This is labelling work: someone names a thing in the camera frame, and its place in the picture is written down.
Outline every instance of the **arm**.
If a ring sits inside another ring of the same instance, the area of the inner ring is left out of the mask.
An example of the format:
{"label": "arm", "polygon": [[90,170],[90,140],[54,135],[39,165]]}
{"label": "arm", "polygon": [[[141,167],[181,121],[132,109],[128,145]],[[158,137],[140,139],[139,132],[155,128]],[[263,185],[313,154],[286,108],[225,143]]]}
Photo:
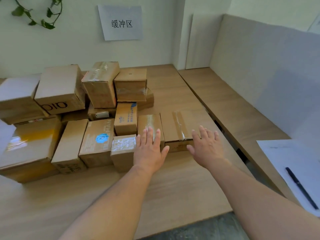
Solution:
{"label": "arm", "polygon": [[201,139],[193,131],[194,147],[187,148],[217,181],[250,239],[319,238],[318,218],[233,166],[216,131],[199,130]]}
{"label": "arm", "polygon": [[133,239],[141,207],[152,175],[165,161],[169,146],[160,153],[160,130],[153,141],[153,129],[137,136],[133,167],[82,213],[60,240]]}

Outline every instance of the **pen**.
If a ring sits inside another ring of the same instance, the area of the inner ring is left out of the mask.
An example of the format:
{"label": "pen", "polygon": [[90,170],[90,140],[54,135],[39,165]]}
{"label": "pen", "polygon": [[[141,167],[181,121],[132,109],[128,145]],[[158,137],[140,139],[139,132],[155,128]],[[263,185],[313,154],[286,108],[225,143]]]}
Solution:
{"label": "pen", "polygon": [[294,173],[290,170],[290,168],[286,167],[285,168],[287,170],[287,172],[289,173],[290,177],[292,178],[292,180],[295,182],[295,184],[299,187],[299,189],[301,190],[301,192],[303,193],[303,195],[306,197],[306,199],[310,202],[310,204],[313,206],[314,209],[318,210],[318,206],[315,204],[315,202],[311,199],[310,195],[308,194],[308,192],[304,189],[304,187],[302,186],[302,184],[299,182],[299,180],[297,179],[297,177],[294,175]]}

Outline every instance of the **person's left hand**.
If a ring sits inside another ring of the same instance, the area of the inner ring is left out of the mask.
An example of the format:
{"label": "person's left hand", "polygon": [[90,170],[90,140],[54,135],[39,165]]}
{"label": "person's left hand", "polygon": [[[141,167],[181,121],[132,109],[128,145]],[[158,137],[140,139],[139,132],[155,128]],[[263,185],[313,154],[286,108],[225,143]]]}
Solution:
{"label": "person's left hand", "polygon": [[134,166],[141,167],[151,174],[161,168],[169,152],[169,146],[165,146],[160,152],[160,137],[160,129],[157,129],[153,142],[151,127],[144,129],[142,135],[136,137],[136,148],[133,155]]}

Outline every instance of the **blue sticker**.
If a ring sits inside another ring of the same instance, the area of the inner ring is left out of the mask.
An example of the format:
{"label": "blue sticker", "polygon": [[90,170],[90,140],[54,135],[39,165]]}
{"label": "blue sticker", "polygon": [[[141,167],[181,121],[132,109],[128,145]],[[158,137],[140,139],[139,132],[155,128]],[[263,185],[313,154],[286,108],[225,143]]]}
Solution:
{"label": "blue sticker", "polygon": [[108,141],[109,136],[108,134],[100,134],[96,137],[96,142],[97,143],[105,143],[106,141]]}

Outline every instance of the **wooden table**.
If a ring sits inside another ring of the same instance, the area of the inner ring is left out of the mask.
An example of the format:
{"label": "wooden table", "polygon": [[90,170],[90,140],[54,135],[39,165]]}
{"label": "wooden table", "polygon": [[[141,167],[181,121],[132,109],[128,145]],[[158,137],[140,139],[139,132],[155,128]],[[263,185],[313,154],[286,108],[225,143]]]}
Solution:
{"label": "wooden table", "polygon": [[272,186],[286,198],[299,204],[256,142],[290,139],[290,137],[236,93],[209,67],[178,72],[211,116],[216,118],[246,157],[269,179]]}
{"label": "wooden table", "polygon": [[[141,114],[192,109],[199,123],[211,130],[218,129],[172,65],[149,66],[147,76],[155,103]],[[251,175],[225,137],[221,137],[228,159]],[[0,239],[57,239],[122,176],[113,166],[107,166],[25,185],[0,177]],[[147,190],[135,239],[231,210],[216,181],[188,152],[169,153]]]}

